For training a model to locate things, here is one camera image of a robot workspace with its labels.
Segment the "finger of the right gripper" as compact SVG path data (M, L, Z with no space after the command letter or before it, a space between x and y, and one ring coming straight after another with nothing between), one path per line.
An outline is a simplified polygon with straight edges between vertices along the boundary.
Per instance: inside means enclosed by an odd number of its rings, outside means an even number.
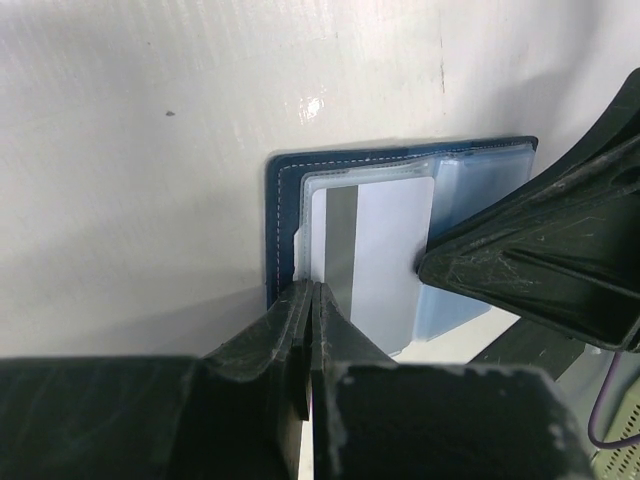
M612 155L639 135L639 69L633 70L594 125L553 165L519 189L520 195L551 195L600 180Z

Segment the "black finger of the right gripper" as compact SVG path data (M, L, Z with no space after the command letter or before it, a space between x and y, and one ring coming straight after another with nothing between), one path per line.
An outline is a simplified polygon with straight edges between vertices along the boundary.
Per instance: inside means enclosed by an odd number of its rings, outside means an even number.
M432 242L418 275L602 349L639 350L639 139Z

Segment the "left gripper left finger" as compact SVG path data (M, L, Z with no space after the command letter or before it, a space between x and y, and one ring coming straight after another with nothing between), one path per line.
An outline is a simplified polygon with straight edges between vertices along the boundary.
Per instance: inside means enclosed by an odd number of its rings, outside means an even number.
M313 286L204 357L6 359L5 479L293 479Z

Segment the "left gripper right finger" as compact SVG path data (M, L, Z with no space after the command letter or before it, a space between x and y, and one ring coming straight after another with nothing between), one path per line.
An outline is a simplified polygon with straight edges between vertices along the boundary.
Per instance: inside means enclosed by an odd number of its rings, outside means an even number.
M592 477L575 417L544 371L397 363L322 283L311 326L316 478Z

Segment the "blue leather card holder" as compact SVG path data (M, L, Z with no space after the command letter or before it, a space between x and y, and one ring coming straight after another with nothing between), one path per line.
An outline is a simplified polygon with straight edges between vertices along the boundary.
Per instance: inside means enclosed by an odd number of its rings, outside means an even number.
M423 284L429 241L530 177L533 136L281 154L266 167L266 289L322 282L340 312L395 354L489 310Z

